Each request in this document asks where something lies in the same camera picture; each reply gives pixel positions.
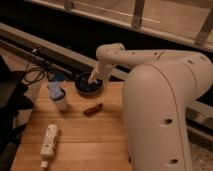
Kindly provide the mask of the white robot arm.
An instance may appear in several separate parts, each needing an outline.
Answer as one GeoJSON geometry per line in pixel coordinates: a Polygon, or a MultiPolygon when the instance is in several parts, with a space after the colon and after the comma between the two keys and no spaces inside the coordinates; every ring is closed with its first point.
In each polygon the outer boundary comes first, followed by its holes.
{"type": "Polygon", "coordinates": [[[186,108],[213,85],[213,63],[183,50],[127,50],[101,45],[89,80],[107,82],[113,68],[130,69],[123,84],[123,117],[133,171],[192,171],[186,108]]]}

